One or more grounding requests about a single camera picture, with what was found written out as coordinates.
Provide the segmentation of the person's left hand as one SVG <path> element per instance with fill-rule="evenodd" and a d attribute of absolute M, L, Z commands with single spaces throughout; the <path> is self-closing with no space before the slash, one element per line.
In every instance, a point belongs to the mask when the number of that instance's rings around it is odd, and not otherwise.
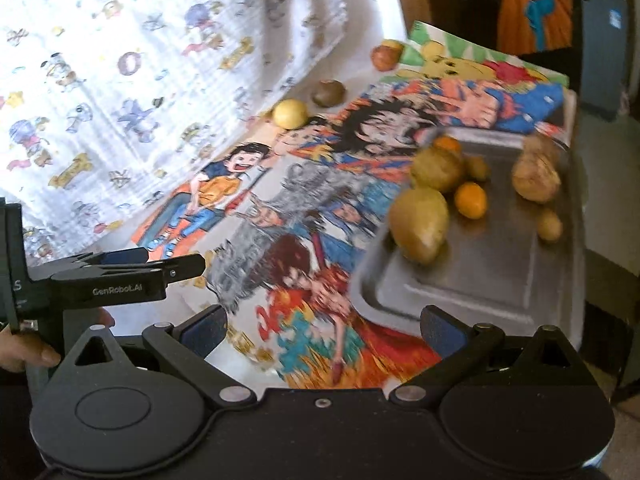
<path fill-rule="evenodd" d="M 91 325 L 113 327 L 115 320 L 104 308 L 67 311 L 64 314 L 63 330 L 68 342 L 76 340 Z M 26 365 L 51 368 L 61 361 L 60 354 L 44 342 L 37 333 L 12 333 L 9 326 L 1 327 L 1 373 L 23 373 Z"/>

